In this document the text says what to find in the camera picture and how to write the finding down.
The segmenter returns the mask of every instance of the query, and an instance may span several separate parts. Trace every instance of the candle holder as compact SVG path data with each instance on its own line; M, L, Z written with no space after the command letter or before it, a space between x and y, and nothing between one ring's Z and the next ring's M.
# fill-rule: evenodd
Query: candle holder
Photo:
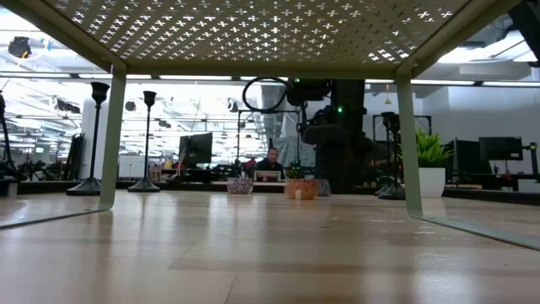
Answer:
M393 199L393 200L404 200L405 199L405 189L399 184L397 179L397 173L399 172L399 165L397 163L397 138L398 132L400 129L399 124L399 115L395 114L388 117L388 123L391 135L393 137L393 147L394 147L394 183L383 193L380 193L377 197L380 199Z
M390 149L391 149L391 146L390 146L390 123L389 123L389 119L390 119L390 117L392 115L395 115L395 114L396 113L390 112L390 111L381 113L382 125L385 126L385 128L386 128L386 176L391 175L391 172L390 172ZM375 196L378 196L381 193L385 193L391 187L392 187L391 182L385 182L384 186L382 186L381 189L375 191Z
M94 122L94 138L92 140L92 160L90 163L90 176L75 187L69 188L66 191L67 195L100 195L101 183L94 177L95 168L95 148L98 140L98 127L100 125L100 110L101 104L107 99L107 91L110 86L99 82L92 82L92 98L95 101L95 122Z
M128 192L135 193L156 193L161 189L156 187L149 179L149 132L150 132L150 109L155 103L156 93L152 91L144 91L144 104L148 107L148 115L146 117L146 147L144 151L144 177L135 185L127 189Z

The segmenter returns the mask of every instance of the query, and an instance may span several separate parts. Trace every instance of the perforated metal tabletop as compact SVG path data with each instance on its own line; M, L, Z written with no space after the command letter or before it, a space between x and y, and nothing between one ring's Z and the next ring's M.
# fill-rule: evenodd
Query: perforated metal tabletop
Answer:
M515 0L3 0L130 73L393 78Z

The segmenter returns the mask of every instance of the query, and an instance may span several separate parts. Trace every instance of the white planter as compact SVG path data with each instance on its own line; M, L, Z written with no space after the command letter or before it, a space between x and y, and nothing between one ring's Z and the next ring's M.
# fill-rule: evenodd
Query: white planter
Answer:
M446 168L419 168L422 198L440 198L446 185Z

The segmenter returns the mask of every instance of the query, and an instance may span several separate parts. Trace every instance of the potted plant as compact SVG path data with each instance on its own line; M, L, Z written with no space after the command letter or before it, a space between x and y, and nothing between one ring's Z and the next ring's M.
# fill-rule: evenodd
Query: potted plant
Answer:
M420 193L423 198L440 198L446 184L446 161L453 151L440 144L439 134L416 132Z
M304 170L298 160L291 162L284 168L285 195L287 198L314 199L319 194L319 182L314 179L304 179Z

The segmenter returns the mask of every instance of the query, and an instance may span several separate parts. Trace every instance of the small flower pot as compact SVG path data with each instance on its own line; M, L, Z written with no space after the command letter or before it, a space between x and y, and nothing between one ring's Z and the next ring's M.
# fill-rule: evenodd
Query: small flower pot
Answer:
M291 199L314 199L319 194L319 181L289 179L285 182L285 195Z
M250 178L227 178L227 191L230 194L250 194L253 190L253 180Z

